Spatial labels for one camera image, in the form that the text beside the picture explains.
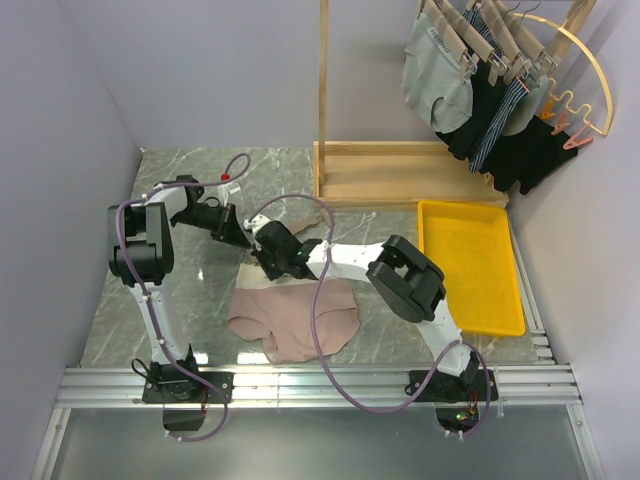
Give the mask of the pink and cream underwear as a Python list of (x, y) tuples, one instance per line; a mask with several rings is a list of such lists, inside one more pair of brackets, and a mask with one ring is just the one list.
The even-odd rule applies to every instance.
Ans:
[(243, 264), (227, 324), (240, 338), (260, 341), (273, 364), (306, 362), (317, 357), (310, 324), (314, 312), (322, 353), (336, 354), (360, 329), (353, 290), (345, 280), (324, 281), (313, 311), (315, 290), (312, 280), (270, 281), (259, 266)]

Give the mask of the beige clip hanger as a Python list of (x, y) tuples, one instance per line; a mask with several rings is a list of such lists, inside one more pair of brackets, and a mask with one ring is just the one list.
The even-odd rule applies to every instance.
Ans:
[(295, 221), (289, 226), (289, 230), (292, 234), (298, 235), (304, 232), (306, 229), (317, 226), (320, 219), (316, 215), (309, 215), (300, 220)]

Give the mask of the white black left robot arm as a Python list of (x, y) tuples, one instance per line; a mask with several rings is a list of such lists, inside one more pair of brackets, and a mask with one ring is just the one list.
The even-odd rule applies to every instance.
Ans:
[[(226, 171), (210, 185), (182, 175), (108, 209), (109, 270), (134, 295), (151, 340), (152, 360), (141, 374), (152, 390), (169, 392), (180, 402), (217, 387), (200, 373), (177, 319), (168, 284), (175, 264), (171, 228), (177, 224), (195, 227), (207, 231), (215, 241), (250, 248), (236, 208), (228, 200), (238, 179)], [(210, 186), (218, 190), (214, 205), (202, 198)]]

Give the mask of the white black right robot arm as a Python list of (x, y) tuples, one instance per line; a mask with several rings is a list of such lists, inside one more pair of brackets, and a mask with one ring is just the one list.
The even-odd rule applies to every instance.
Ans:
[(369, 245), (331, 245), (319, 239), (302, 242), (283, 223), (263, 215), (246, 220), (244, 229), (254, 256), (271, 280), (288, 275), (372, 285), (394, 314), (417, 326), (433, 356), (444, 356), (435, 374), (442, 391), (460, 400), (474, 390), (477, 355), (464, 344), (445, 350), (462, 336), (449, 310), (444, 273), (409, 240), (392, 235)]

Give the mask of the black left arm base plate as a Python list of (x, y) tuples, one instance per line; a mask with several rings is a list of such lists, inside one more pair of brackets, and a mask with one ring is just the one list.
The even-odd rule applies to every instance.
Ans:
[(230, 401), (233, 390), (234, 374), (228, 371), (205, 371), (200, 376), (215, 386), (215, 393), (197, 380), (180, 374), (166, 378), (149, 380), (142, 394), (144, 404), (211, 403), (222, 404)]

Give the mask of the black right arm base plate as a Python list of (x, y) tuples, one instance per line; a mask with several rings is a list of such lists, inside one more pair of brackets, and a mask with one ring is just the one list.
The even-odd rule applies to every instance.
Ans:
[(486, 382), (484, 370), (477, 370), (470, 378), (453, 377), (436, 370), (416, 402), (461, 403), (468, 400), (485, 400), (490, 392), (490, 400), (497, 401), (499, 393), (493, 370), (488, 371)]

